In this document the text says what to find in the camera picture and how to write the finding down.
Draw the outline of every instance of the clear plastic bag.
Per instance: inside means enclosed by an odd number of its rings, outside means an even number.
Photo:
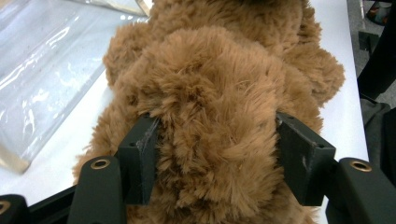
[[[0,149],[31,161],[105,70],[116,28],[147,18],[63,0],[12,4],[0,23]]]
[[[28,0],[0,1],[0,31],[7,27],[27,2]]]
[[[149,12],[147,11],[148,6],[144,0],[71,0],[71,1],[114,8],[119,11],[133,13],[139,16],[149,15]]]

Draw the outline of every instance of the teddy bear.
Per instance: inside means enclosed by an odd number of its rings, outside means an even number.
[[[127,206],[130,223],[315,223],[278,164],[276,112],[319,133],[345,79],[319,40],[308,0],[155,0],[148,22],[110,41],[114,99],[75,176],[149,113],[162,124],[157,179],[148,206]]]

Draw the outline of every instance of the fluffy brown fur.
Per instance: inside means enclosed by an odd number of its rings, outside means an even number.
[[[319,132],[344,81],[306,0],[156,0],[104,62],[115,98],[85,156],[112,155],[137,118],[162,121],[158,178],[133,223],[313,223],[277,165],[276,111]]]

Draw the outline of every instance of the floor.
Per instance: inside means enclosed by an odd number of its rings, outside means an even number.
[[[369,60],[368,51],[361,50],[359,46],[358,32],[365,31],[375,35],[381,35],[383,27],[374,24],[362,18],[360,0],[346,0],[349,14],[349,29],[352,38],[353,54],[355,59],[356,74],[359,76],[361,70]],[[363,1],[364,12],[367,12],[374,1]],[[376,100],[381,103],[387,103],[392,108],[396,107],[396,82],[394,82],[389,89],[381,94]]]

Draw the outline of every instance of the plastic wrap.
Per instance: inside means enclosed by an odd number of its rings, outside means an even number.
[[[114,8],[127,13],[139,16],[149,15],[150,3],[148,0],[70,0],[84,4]]]
[[[12,4],[0,23],[0,149],[31,161],[105,70],[116,28],[147,18],[62,0]]]

